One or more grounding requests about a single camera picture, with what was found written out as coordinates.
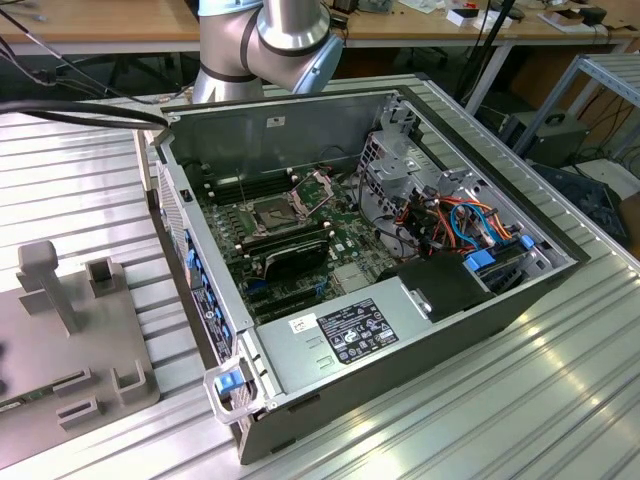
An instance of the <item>blue latch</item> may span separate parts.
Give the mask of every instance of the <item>blue latch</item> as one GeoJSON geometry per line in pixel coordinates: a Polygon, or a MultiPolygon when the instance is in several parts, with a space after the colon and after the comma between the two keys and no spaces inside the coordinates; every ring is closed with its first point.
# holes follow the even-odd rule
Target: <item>blue latch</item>
{"type": "Polygon", "coordinates": [[[240,388],[244,385],[244,375],[240,370],[233,370],[229,373],[218,375],[213,381],[220,395],[229,393],[231,390],[240,388]]]}
{"type": "Polygon", "coordinates": [[[196,251],[191,249],[187,252],[187,268],[193,268],[196,258],[196,251]]]}
{"type": "Polygon", "coordinates": [[[482,267],[491,265],[495,261],[496,259],[493,258],[491,254],[486,250],[478,250],[477,252],[473,252],[467,255],[467,259],[464,261],[464,263],[467,264],[467,267],[469,267],[471,271],[475,272],[482,267]]]}
{"type": "Polygon", "coordinates": [[[531,250],[533,248],[533,246],[536,244],[536,242],[533,240],[533,238],[531,238],[529,235],[522,235],[520,237],[520,243],[527,250],[531,250]]]}

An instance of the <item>circuit board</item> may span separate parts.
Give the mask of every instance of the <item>circuit board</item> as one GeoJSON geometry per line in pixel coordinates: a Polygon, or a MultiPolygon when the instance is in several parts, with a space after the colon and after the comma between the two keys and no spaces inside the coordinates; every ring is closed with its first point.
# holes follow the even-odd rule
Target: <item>circuit board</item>
{"type": "Polygon", "coordinates": [[[314,169],[295,174],[303,179],[315,174],[318,179],[300,182],[295,187],[297,195],[284,192],[231,205],[216,205],[209,198],[200,199],[218,248],[257,323],[280,318],[373,284],[382,271],[399,262],[376,238],[374,228],[361,217],[359,210],[352,207],[354,194],[349,179],[340,183],[314,169]],[[327,185],[332,192],[329,197],[327,185]],[[301,209],[308,215],[300,214],[301,209]],[[242,241],[267,238],[269,234],[324,222],[331,225],[329,251],[326,261],[316,268],[274,282],[266,282],[258,275],[247,273],[253,259],[238,254],[238,245],[242,241]]]}

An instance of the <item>aluminum profile table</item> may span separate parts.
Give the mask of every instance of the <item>aluminum profile table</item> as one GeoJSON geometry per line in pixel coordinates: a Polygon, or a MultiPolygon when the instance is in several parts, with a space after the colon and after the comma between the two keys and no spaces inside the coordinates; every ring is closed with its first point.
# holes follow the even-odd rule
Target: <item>aluminum profile table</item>
{"type": "MultiPolygon", "coordinates": [[[[637,478],[640,265],[434,84],[398,76],[329,89],[397,84],[575,239],[589,265],[502,334],[241,466],[200,385],[202,362],[149,220],[131,133],[0,117],[0,287],[13,285],[20,243],[51,238],[66,271],[112,255],[125,266],[162,391],[158,404],[0,479],[637,478]]],[[[459,164],[439,137],[423,141],[459,164]]]]}
{"type": "MultiPolygon", "coordinates": [[[[640,55],[633,53],[578,55],[558,80],[533,121],[514,145],[513,151],[516,154],[522,155],[542,123],[547,119],[551,109],[562,98],[579,73],[586,73],[592,81],[569,108],[570,113],[577,113],[593,93],[597,84],[615,92],[632,105],[640,107],[640,55]]],[[[504,138],[508,138],[510,134],[511,132],[505,132],[504,138]]],[[[613,152],[612,158],[617,158],[638,135],[640,135],[640,124],[625,137],[613,152]]]]}

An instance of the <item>desk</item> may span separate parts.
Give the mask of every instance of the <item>desk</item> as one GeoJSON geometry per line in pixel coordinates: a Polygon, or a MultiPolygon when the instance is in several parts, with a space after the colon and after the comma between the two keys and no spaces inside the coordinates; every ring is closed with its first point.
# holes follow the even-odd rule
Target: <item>desk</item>
{"type": "MultiPolygon", "coordinates": [[[[145,53],[198,51],[198,22],[184,0],[40,0],[46,23],[24,21],[34,33],[66,54],[145,53]]],[[[607,3],[611,15],[628,14],[607,3]]],[[[638,32],[629,30],[604,34],[566,34],[540,20],[537,11],[526,9],[522,23],[514,23],[495,41],[498,47],[480,78],[466,109],[475,114],[511,49],[516,45],[613,44],[623,52],[638,32]]],[[[18,55],[41,55],[43,49],[31,43],[17,29],[0,20],[0,35],[18,55]]],[[[425,15],[396,3],[393,13],[379,15],[356,12],[349,20],[347,47],[453,47],[471,46],[478,30],[459,28],[435,11],[425,15]]]]}
{"type": "MultiPolygon", "coordinates": [[[[12,224],[0,227],[0,238],[10,243],[12,232],[56,223],[60,269],[105,255],[124,264],[163,394],[148,409],[6,468],[0,479],[637,478],[640,264],[430,82],[339,80],[327,91],[398,84],[464,135],[591,262],[505,332],[242,466],[201,386],[202,361],[153,227],[135,214],[144,199],[131,133],[0,117],[0,169],[9,172],[0,220],[12,224]],[[27,167],[37,180],[15,175],[27,167]],[[83,215],[110,220],[87,229],[83,215]]],[[[450,151],[437,136],[424,141],[450,151]]],[[[455,154],[445,157],[456,166],[455,154]]],[[[15,261],[0,266],[0,288],[5,279],[15,283],[15,261]]]]}
{"type": "MultiPolygon", "coordinates": [[[[617,5],[604,0],[608,15],[615,18],[629,18],[632,10],[627,4],[617,5]]],[[[613,52],[624,52],[638,32],[627,29],[613,31],[610,36],[603,33],[563,33],[538,18],[542,10],[525,8],[526,17],[522,22],[514,22],[510,28],[501,31],[494,41],[498,48],[489,61],[484,74],[471,95],[466,110],[475,114],[489,91],[509,52],[521,45],[606,45],[612,44],[613,52]]],[[[639,14],[633,13],[631,23],[639,14]]],[[[446,19],[443,11],[425,15],[417,10],[396,3],[390,15],[354,13],[349,19],[348,47],[453,47],[474,45],[478,37],[475,27],[460,28],[446,19]]]]}
{"type": "MultiPolygon", "coordinates": [[[[200,49],[198,21],[184,0],[38,0],[36,22],[16,19],[64,54],[192,52],[200,49]]],[[[18,10],[16,7],[7,10],[18,10]]],[[[0,19],[0,35],[18,55],[46,52],[0,19]]]]}

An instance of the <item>power supply label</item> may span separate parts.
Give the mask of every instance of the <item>power supply label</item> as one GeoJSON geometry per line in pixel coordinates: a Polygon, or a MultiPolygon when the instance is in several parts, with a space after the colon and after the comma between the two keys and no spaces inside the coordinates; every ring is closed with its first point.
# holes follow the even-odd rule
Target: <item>power supply label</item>
{"type": "Polygon", "coordinates": [[[345,365],[398,341],[370,298],[320,317],[317,322],[338,360],[345,365]]]}

